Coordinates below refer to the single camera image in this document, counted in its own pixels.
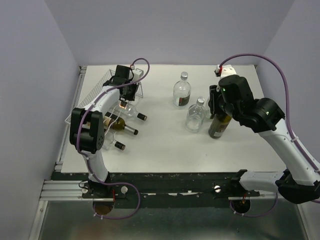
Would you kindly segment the olive wine bottle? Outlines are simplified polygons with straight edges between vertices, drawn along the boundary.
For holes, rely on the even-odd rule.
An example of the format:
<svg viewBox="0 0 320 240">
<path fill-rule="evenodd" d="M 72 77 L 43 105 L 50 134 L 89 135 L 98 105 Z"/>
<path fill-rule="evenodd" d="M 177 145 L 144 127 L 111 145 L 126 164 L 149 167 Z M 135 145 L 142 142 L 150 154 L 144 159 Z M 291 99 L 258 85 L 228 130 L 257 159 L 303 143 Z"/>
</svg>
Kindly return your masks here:
<svg viewBox="0 0 320 240">
<path fill-rule="evenodd" d="M 232 117 L 228 114 L 215 114 L 212 123 L 208 129 L 208 135 L 213 139 L 220 138 L 231 122 Z"/>
</svg>

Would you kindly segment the square clear bottle black cap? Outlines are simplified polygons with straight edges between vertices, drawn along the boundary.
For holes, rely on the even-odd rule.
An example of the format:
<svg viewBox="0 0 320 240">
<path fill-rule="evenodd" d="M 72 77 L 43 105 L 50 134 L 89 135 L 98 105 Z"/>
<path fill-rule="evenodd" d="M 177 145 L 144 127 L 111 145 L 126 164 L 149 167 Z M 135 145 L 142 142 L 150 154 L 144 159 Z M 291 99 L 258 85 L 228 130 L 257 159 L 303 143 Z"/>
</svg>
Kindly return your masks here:
<svg viewBox="0 0 320 240">
<path fill-rule="evenodd" d="M 143 113 L 141 112 L 138 112 L 138 110 L 136 109 L 136 107 L 128 102 L 128 101 L 119 101 L 119 102 L 116 102 L 112 105 L 111 109 L 114 111 L 114 112 L 118 112 L 122 115 L 125 115 L 129 118 L 137 118 L 139 120 L 142 120 L 142 121 L 146 121 L 147 120 L 147 116 L 144 115 Z"/>
</svg>

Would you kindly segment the small clear bottle silver cap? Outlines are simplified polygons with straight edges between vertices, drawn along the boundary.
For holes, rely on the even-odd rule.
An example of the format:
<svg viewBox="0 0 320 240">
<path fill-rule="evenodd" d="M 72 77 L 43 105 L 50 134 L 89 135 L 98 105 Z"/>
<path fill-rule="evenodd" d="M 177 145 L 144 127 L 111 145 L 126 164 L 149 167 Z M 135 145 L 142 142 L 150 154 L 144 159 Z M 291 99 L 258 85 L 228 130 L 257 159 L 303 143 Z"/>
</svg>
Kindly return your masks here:
<svg viewBox="0 0 320 240">
<path fill-rule="evenodd" d="M 200 131 L 205 119 L 204 104 L 205 98 L 200 96 L 197 98 L 196 103 L 188 108 L 185 120 L 185 127 L 188 131 L 192 133 Z"/>
</svg>

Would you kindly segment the dark green wine bottle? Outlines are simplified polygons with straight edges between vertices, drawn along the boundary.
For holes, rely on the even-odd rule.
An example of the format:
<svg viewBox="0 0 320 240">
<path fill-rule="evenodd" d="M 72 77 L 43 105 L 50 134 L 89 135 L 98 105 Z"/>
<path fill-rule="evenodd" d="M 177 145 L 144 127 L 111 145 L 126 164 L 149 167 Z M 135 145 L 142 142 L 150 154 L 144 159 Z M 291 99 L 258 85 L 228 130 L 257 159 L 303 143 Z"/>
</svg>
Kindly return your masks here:
<svg viewBox="0 0 320 240">
<path fill-rule="evenodd" d="M 139 131 L 133 127 L 130 127 L 126 124 L 125 120 L 121 117 L 116 117 L 115 119 L 104 116 L 103 125 L 106 130 L 115 130 L 115 131 L 125 131 L 131 135 L 138 135 Z"/>
</svg>

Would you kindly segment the square clear bottle front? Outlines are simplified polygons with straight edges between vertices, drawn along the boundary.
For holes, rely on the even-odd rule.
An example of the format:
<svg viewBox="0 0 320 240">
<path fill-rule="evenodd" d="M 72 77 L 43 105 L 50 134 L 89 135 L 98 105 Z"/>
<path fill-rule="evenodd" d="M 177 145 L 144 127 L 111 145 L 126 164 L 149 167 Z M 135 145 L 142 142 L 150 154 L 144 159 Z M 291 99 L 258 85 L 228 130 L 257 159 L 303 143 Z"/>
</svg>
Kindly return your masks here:
<svg viewBox="0 0 320 240">
<path fill-rule="evenodd" d="M 115 139 L 115 134 L 113 132 L 106 132 L 104 134 L 104 143 L 102 148 L 108 150 L 110 147 L 115 147 L 114 144 L 117 140 Z"/>
</svg>

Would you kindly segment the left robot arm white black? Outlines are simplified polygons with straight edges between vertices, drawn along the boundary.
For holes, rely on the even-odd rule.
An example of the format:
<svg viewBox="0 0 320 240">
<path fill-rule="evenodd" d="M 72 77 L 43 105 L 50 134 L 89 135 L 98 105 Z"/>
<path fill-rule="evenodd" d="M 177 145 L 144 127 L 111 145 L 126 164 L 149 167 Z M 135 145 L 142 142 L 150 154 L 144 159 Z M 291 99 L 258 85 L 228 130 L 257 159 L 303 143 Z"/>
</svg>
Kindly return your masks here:
<svg viewBox="0 0 320 240">
<path fill-rule="evenodd" d="M 70 115 L 69 142 L 83 157 L 88 170 L 88 192 L 101 198 L 110 194 L 112 184 L 106 182 L 107 170 L 102 147 L 105 142 L 106 113 L 120 100 L 134 101 L 145 74 L 134 65 L 117 65 L 101 90 L 89 103 L 75 107 Z"/>
</svg>

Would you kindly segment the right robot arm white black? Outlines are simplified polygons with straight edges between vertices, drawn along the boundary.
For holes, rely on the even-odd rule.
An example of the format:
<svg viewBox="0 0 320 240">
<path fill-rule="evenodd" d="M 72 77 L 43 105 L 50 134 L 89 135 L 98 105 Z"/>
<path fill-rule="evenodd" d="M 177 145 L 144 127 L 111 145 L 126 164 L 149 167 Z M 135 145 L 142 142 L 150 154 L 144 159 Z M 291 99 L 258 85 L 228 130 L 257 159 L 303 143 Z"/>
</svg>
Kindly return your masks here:
<svg viewBox="0 0 320 240">
<path fill-rule="evenodd" d="M 286 166 L 275 172 L 240 170 L 230 183 L 234 195 L 274 192 L 294 204 L 320 198 L 320 164 L 289 129 L 285 113 L 274 100 L 255 99 L 247 79 L 232 74 L 209 87 L 209 108 L 213 114 L 230 116 L 259 134 Z"/>
</svg>

